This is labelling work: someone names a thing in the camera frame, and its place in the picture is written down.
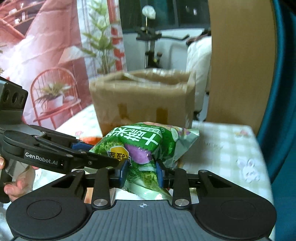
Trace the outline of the person left hand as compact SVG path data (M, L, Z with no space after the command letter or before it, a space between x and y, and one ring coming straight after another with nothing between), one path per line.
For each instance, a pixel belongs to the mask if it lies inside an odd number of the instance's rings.
M11 202L28 194L33 190L35 180L35 171L38 167L27 166L27 168L18 175L15 181L4 184L4 193L8 195Z

